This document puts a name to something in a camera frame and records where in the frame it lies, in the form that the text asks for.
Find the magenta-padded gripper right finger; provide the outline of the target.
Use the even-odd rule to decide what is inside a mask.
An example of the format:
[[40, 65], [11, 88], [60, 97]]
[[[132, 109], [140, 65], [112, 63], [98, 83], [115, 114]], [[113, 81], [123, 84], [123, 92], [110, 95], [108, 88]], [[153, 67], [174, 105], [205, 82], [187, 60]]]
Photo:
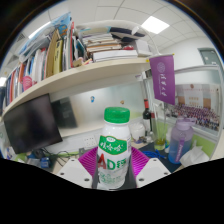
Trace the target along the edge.
[[170, 175], [158, 158], [148, 158], [139, 149], [132, 148], [129, 168], [129, 187], [141, 188]]

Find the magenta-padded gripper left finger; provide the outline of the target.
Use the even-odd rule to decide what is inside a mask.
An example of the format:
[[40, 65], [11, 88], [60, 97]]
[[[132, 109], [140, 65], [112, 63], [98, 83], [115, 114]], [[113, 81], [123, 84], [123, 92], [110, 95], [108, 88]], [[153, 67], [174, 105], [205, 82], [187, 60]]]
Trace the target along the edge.
[[96, 188], [97, 148], [88, 150], [78, 159], [69, 159], [57, 176], [84, 188]]

